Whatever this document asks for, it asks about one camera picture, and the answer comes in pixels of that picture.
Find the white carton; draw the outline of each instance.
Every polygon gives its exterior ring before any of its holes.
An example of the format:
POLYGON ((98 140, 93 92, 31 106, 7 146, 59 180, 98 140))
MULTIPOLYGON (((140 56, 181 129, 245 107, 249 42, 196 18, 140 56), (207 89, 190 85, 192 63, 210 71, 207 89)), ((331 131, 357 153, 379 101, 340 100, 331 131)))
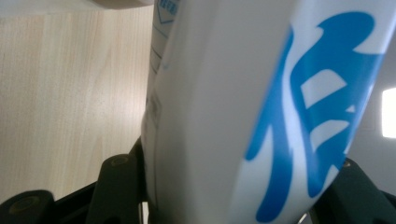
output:
POLYGON ((395 8, 180 2, 143 123, 155 218, 296 222, 344 162, 395 8))

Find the wooden surface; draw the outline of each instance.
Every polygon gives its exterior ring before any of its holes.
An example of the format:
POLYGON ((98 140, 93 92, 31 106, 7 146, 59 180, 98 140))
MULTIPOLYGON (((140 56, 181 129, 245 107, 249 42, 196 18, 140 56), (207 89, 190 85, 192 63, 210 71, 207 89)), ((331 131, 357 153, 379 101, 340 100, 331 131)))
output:
POLYGON ((0 20, 0 203, 95 181, 140 135, 152 7, 0 20))

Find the black mount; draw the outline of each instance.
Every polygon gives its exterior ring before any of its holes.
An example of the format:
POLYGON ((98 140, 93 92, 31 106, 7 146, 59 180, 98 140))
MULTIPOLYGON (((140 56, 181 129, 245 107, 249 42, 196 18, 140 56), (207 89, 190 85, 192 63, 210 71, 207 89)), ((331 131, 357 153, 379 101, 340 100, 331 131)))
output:
MULTIPOLYGON (((129 154, 104 161, 97 182, 56 202, 46 190, 5 201, 0 205, 0 223, 142 224, 146 200, 143 150, 137 140, 129 154)), ((378 190, 359 165, 347 159, 309 212, 318 224, 393 224, 396 197, 378 190)))

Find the wooden table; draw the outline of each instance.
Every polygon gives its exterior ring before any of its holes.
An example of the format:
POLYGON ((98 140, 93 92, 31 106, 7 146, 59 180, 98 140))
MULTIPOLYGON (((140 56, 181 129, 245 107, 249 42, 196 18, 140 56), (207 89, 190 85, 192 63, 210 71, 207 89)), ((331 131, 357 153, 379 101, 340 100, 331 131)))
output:
POLYGON ((0 203, 96 180, 140 135, 152 7, 0 19, 0 203))

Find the blue logo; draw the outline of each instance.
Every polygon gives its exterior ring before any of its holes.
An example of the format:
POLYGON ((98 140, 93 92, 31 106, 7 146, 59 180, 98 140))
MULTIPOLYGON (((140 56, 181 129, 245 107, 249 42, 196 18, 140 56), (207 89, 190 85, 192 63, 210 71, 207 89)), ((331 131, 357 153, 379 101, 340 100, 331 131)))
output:
POLYGON ((256 214, 259 222, 277 218, 288 199, 295 147, 304 148, 311 198, 326 187, 332 167, 341 169, 382 60, 382 55, 355 51, 375 27, 372 16, 343 13, 318 27, 323 30, 322 37, 292 68, 287 87, 301 124, 301 130, 295 130, 296 136, 303 138, 304 145, 288 143, 285 118, 289 111, 282 103, 285 63, 293 45, 291 31, 247 149, 246 160, 253 161, 266 133, 272 130, 273 165, 268 190, 256 214))
POLYGON ((172 0, 159 0, 157 3, 158 17, 160 18, 160 23, 170 23, 173 22, 177 14, 177 3, 172 0))

